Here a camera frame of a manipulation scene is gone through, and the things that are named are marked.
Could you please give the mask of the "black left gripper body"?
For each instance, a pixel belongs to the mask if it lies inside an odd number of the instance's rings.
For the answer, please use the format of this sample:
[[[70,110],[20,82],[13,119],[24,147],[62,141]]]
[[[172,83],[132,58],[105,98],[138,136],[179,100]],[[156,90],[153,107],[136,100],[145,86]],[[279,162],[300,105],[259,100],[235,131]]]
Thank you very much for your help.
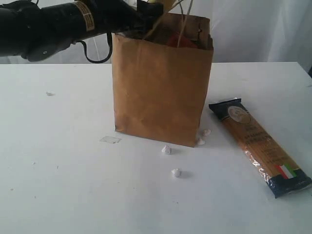
[[[91,37],[106,33],[148,32],[163,15],[162,3],[137,1],[134,9],[122,0],[92,0],[95,29]]]

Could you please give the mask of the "black covered left arm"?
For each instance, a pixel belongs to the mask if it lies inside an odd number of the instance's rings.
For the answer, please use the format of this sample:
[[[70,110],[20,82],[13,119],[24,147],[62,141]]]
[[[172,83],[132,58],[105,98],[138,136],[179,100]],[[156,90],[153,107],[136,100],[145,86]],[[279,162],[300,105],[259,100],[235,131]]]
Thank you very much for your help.
[[[76,0],[39,8],[30,0],[17,0],[0,6],[0,55],[20,56],[29,62],[45,60],[81,43],[87,53],[85,39],[105,34],[109,53],[113,53],[112,34],[147,33],[163,15],[162,3],[137,1],[133,8],[122,0]]]

